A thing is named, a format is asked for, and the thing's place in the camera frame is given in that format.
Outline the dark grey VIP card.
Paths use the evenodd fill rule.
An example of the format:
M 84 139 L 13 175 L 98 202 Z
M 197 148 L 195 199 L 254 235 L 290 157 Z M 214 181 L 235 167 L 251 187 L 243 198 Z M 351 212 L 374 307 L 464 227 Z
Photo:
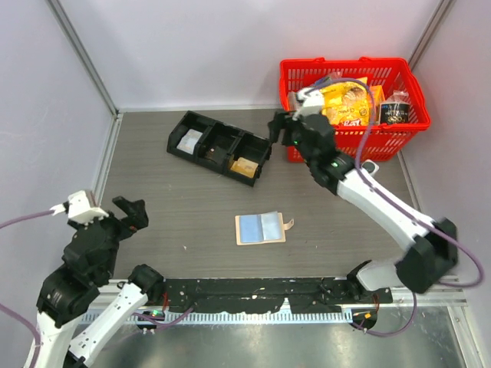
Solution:
M 227 149 L 220 146 L 210 148 L 205 155 L 205 158 L 215 164 L 220 164 L 226 159 Z

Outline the beige leather card holder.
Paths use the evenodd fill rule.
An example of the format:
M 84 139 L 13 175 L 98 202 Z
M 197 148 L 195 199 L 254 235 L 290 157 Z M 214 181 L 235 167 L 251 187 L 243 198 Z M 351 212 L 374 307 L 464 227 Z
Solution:
M 264 245 L 286 242 L 285 233 L 295 224 L 292 218 L 283 222 L 281 212 L 267 212 L 255 215 L 237 215 L 235 217 L 236 244 Z

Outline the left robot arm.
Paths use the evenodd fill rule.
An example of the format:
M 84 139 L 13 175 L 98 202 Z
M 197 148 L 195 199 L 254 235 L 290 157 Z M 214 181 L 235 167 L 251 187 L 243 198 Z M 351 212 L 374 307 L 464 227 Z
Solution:
M 42 283 L 37 328 L 26 367 L 89 367 L 106 343 L 139 307 L 163 299 L 163 276 L 147 264 L 136 266 L 119 294 L 78 336 L 74 332 L 90 305 L 114 274 L 120 243 L 149 225 L 146 203 L 123 196 L 112 200 L 125 213 L 117 218 L 81 190 L 49 209 L 64 213 L 75 233 L 63 250 L 62 264 Z

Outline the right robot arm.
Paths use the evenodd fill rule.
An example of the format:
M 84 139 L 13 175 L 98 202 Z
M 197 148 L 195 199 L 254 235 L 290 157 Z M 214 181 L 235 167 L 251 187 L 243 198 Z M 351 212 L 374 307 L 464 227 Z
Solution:
M 365 261 L 347 276 L 346 291 L 357 303 L 382 288 L 405 286 L 423 294 L 458 263 L 456 226 L 408 206 L 386 190 L 354 159 L 340 151 L 334 128 L 321 114 L 294 119 L 278 110 L 268 124 L 271 143 L 293 146 L 317 184 L 360 209 L 385 230 L 404 251 L 399 260 Z

